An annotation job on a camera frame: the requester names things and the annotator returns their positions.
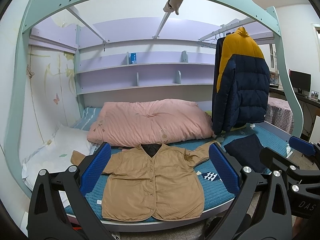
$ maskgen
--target computer monitor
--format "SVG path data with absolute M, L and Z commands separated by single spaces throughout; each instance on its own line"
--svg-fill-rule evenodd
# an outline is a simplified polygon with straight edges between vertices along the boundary
M 302 90 L 310 92 L 311 74 L 290 70 L 289 77 L 292 87 L 297 88 L 299 93 Z

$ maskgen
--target navy and yellow puffer jacket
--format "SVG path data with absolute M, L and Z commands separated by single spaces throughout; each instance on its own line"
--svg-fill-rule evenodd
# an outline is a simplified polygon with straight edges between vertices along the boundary
M 215 135 L 246 123 L 264 122 L 270 72 L 257 43 L 245 28 L 225 37 L 214 78 L 212 130 Z

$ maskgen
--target pink comforter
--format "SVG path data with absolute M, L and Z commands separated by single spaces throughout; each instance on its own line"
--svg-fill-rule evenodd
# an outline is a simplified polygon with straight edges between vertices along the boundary
M 154 102 L 106 102 L 88 134 L 88 141 L 111 146 L 172 143 L 209 138 L 210 116 L 195 102 L 165 99 Z

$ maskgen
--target white pillow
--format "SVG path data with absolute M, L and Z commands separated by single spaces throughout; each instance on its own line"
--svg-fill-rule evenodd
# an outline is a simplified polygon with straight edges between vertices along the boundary
M 47 169 L 49 173 L 65 171 L 72 165 L 70 162 L 74 150 L 83 155 L 92 155 L 96 146 L 87 140 L 87 131 L 69 128 L 60 124 L 57 131 L 44 145 L 22 162 L 22 180 L 33 190 L 38 173 Z M 67 195 L 60 191 L 63 207 L 69 204 Z

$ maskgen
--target floral wallpaper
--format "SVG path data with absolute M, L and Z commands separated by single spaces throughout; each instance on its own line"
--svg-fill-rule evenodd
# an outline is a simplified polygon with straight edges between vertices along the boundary
M 26 75 L 43 142 L 51 137 L 58 122 L 71 126 L 80 119 L 73 54 L 29 46 Z

